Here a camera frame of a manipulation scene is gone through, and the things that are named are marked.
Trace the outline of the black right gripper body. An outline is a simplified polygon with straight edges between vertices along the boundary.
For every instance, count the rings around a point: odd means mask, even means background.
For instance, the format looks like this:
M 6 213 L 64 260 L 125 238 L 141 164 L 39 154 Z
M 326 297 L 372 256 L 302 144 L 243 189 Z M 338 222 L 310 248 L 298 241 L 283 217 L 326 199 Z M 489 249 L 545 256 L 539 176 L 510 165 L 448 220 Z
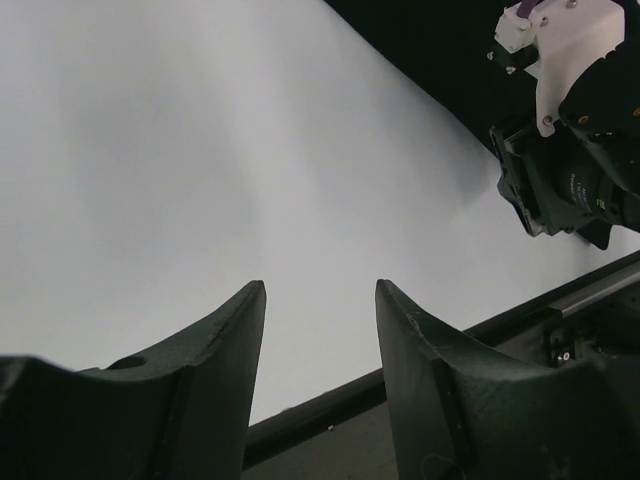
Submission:
M 500 195 L 516 211 L 528 235 L 576 234 L 605 250 L 611 229 L 639 230 L 639 189 L 595 157 L 587 143 L 558 122 L 540 135 L 533 119 L 521 117 L 492 127 L 499 160 Z

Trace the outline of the black t-shirt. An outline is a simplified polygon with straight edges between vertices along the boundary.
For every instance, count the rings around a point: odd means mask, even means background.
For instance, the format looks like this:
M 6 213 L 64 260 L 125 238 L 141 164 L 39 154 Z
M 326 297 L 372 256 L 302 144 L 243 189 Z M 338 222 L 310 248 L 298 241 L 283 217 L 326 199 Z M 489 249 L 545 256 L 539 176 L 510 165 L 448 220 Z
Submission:
M 490 129 L 535 111 L 535 80 L 488 58 L 512 1 L 330 1 L 369 45 L 448 110 L 484 146 Z

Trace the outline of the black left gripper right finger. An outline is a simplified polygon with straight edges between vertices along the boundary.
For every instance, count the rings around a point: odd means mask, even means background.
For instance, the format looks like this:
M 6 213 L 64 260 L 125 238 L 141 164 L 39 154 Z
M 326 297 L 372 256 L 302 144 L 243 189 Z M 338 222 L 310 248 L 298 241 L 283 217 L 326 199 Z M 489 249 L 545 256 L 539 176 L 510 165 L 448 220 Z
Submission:
M 402 479 L 635 479 L 639 312 L 624 296 L 477 339 L 376 287 L 376 321 Z

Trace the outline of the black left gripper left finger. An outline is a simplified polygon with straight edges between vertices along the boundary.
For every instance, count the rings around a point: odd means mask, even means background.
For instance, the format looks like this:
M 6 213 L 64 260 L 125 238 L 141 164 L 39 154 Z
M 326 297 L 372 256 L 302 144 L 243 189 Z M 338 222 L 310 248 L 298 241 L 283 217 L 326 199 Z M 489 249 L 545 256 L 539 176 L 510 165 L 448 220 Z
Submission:
M 251 281 L 104 369 L 3 356 L 2 477 L 239 478 L 265 310 L 265 286 Z

